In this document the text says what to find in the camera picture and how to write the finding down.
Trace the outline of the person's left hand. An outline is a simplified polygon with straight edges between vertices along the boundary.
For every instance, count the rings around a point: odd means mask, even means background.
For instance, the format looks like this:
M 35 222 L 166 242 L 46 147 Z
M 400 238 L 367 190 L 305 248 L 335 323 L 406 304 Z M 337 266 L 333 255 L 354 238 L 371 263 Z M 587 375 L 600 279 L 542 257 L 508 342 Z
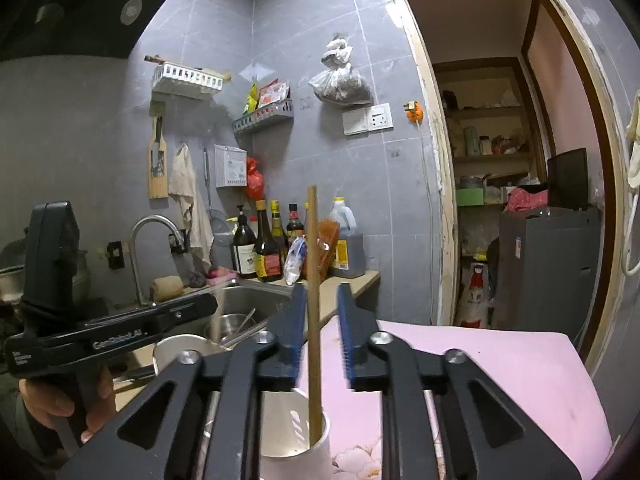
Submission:
M 21 379 L 18 388 L 26 410 L 37 422 L 49 429 L 53 428 L 53 416 L 70 417 L 74 414 L 75 404 L 62 391 L 29 379 Z M 106 367 L 101 370 L 96 392 L 98 400 L 87 410 L 87 427 L 81 435 L 84 442 L 90 440 L 116 414 L 113 377 Z

